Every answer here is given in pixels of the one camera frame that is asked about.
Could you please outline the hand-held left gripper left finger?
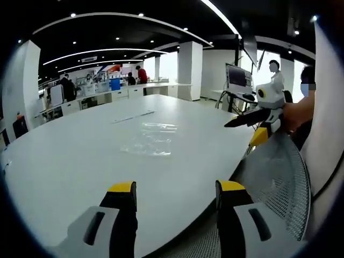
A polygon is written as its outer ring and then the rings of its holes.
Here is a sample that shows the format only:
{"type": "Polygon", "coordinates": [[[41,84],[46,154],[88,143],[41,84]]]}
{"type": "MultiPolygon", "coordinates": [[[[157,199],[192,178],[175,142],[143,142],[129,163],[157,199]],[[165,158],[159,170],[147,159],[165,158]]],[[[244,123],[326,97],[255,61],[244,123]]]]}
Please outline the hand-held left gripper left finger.
{"type": "Polygon", "coordinates": [[[74,220],[67,237],[48,251],[52,257],[134,257],[137,229],[137,184],[117,183],[98,206],[74,220]]]}

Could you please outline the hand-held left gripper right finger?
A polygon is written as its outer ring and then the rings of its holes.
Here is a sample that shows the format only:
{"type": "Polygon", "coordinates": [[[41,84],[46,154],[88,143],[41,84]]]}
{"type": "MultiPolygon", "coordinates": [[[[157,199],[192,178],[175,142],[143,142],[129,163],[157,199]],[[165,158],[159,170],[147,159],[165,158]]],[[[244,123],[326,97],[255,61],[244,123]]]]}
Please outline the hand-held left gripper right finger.
{"type": "Polygon", "coordinates": [[[216,210],[221,257],[294,257],[306,244],[240,183],[216,181],[216,210]]]}

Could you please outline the person's right hand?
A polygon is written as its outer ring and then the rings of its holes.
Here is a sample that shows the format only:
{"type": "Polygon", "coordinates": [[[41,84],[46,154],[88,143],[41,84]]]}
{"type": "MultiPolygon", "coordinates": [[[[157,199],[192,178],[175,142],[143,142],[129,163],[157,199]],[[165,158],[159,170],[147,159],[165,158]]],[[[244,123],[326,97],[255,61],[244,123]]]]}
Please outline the person's right hand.
{"type": "Polygon", "coordinates": [[[296,103],[286,103],[283,108],[283,127],[287,132],[295,131],[307,120],[304,109],[296,103]]]}

